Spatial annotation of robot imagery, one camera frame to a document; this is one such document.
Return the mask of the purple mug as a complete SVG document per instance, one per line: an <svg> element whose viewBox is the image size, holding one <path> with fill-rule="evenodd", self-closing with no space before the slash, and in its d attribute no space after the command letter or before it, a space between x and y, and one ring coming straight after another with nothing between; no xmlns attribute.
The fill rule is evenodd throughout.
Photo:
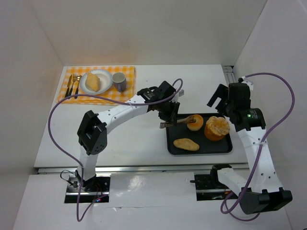
<svg viewBox="0 0 307 230"><path fill-rule="evenodd" d="M114 87L118 92L124 92L127 88L126 75L123 72L114 73L112 76Z"/></svg>

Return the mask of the aluminium rail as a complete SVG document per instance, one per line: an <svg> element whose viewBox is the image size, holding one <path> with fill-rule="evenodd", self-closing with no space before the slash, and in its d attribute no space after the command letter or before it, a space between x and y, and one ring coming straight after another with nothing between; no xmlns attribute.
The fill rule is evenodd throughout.
<svg viewBox="0 0 307 230"><path fill-rule="evenodd" d="M154 166L109 166L96 167L96 173L151 173L151 172L180 172L180 171L208 171L211 164L196 165L154 165ZM55 174L68 170L75 171L74 167L69 168L38 168L38 174Z"/></svg>

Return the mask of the oval bread roll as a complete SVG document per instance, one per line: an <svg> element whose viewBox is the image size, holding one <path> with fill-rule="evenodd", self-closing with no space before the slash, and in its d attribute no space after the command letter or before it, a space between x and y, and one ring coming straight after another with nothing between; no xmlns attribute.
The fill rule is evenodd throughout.
<svg viewBox="0 0 307 230"><path fill-rule="evenodd" d="M198 151L200 146L189 138L180 138L173 141L176 148L188 150L188 151Z"/></svg>

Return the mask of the ring donut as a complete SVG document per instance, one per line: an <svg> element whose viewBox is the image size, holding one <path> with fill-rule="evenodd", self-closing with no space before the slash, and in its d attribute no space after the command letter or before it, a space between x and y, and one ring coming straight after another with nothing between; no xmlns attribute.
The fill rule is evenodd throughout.
<svg viewBox="0 0 307 230"><path fill-rule="evenodd" d="M187 124L187 127L191 131L198 131L203 126L203 117L201 115L193 115L193 122Z"/></svg>

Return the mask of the black tray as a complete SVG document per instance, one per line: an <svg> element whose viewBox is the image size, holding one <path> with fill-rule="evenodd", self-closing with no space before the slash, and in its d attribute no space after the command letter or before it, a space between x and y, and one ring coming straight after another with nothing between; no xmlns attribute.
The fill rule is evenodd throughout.
<svg viewBox="0 0 307 230"><path fill-rule="evenodd" d="M230 135L226 135L222 140L212 141L204 134L205 125L198 131L191 131L186 124L178 124L166 128L167 149L172 155L203 155L203 154L228 154L232 151L233 145ZM188 138L199 145L197 151L189 151L177 148L174 141Z"/></svg>

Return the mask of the triangular bread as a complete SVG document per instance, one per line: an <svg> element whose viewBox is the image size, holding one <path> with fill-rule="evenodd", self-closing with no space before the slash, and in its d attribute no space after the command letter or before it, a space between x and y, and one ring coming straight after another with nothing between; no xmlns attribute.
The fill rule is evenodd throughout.
<svg viewBox="0 0 307 230"><path fill-rule="evenodd" d="M95 74L89 72L87 73L85 85L88 90L97 92L100 90L100 79Z"/></svg>

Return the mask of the yellow checkered cloth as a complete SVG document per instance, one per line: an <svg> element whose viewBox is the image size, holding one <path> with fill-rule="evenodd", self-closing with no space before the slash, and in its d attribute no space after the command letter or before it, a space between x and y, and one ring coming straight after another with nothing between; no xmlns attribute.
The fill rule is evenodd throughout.
<svg viewBox="0 0 307 230"><path fill-rule="evenodd" d="M62 81L61 88L59 90L56 102L62 100L67 90L67 83L71 74L84 75L85 73L94 69L104 69L110 72L112 75L117 72L123 72L127 79L127 88L124 92L118 92L114 87L114 84L104 93L97 96L108 98L114 101L125 102L132 98L136 93L136 69L134 66L88 66L88 67L68 67ZM74 83L72 95L75 94L78 83ZM79 88L79 94L85 94Z"/></svg>

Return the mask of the black-handled knife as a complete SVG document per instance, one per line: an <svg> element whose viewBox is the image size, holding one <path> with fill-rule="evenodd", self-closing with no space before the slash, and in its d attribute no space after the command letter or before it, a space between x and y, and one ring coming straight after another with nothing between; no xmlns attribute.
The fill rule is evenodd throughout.
<svg viewBox="0 0 307 230"><path fill-rule="evenodd" d="M66 90L66 93L65 93L65 97L64 97L64 98L68 97L72 77L73 77L73 75L71 74L70 77L69 77L68 83L67 83L67 90Z"/></svg>

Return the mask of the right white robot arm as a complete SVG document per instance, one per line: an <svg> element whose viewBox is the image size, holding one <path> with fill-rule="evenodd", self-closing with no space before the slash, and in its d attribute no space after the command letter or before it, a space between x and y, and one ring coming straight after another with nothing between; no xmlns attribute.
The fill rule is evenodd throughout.
<svg viewBox="0 0 307 230"><path fill-rule="evenodd" d="M251 108L250 88L245 83L220 84L208 102L216 99L216 110L235 126L247 156L250 175L244 179L228 164L217 164L210 176L216 185L224 185L237 196L236 204L247 214L276 211L292 201L292 193L283 188L268 147L268 130L263 113Z"/></svg>

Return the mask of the white plate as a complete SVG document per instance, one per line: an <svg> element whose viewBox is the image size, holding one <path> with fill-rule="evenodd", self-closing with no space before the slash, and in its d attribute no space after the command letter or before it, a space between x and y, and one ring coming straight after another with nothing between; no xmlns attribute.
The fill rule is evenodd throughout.
<svg viewBox="0 0 307 230"><path fill-rule="evenodd" d="M89 88L89 86L86 84L86 80L88 77L88 74L94 74L96 77L99 78L99 89L98 91L93 91ZM112 74L104 69L94 69L87 73L85 73L80 80L79 88L82 90L83 93L89 94L89 95L98 95L101 93L106 92L113 84L112 81Z"/></svg>

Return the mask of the metal tongs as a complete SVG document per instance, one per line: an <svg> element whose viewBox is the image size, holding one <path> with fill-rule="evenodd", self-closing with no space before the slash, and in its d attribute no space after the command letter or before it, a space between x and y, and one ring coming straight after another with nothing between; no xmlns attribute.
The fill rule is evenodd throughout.
<svg viewBox="0 0 307 230"><path fill-rule="evenodd" d="M189 123L194 123L194 122L195 122L194 115L190 115L186 118L179 119L179 120L174 121L174 122L160 123L160 128L167 128L167 127L171 127L171 126L176 126L178 124L189 124Z"/></svg>

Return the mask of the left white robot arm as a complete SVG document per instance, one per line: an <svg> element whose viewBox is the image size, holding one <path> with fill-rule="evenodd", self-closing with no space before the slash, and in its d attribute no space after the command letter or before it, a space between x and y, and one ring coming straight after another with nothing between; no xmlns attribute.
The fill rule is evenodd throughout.
<svg viewBox="0 0 307 230"><path fill-rule="evenodd" d="M81 154L75 175L81 188L88 191L95 186L98 154L107 147L107 136L116 127L150 111L158 111L161 120L176 125L180 105L178 92L164 81L158 87L141 89L131 99L110 110L86 112L77 131Z"/></svg>

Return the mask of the tall round brioche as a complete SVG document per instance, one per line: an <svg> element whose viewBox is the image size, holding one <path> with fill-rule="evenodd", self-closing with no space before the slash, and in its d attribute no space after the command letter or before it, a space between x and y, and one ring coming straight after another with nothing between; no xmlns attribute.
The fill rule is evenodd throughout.
<svg viewBox="0 0 307 230"><path fill-rule="evenodd" d="M211 141L222 140L229 134L230 125L224 117L211 116L205 125L204 134Z"/></svg>

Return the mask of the black-handled fork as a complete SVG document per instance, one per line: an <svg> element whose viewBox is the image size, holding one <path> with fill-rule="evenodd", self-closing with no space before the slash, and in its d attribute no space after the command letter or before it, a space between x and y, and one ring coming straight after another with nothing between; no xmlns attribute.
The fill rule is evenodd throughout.
<svg viewBox="0 0 307 230"><path fill-rule="evenodd" d="M69 90L68 96L71 96L72 90L73 90L73 85L74 85L74 83L75 83L76 81L77 81L77 74L73 74L73 76L72 76L72 85L71 85L71 88L70 88L70 90Z"/></svg>

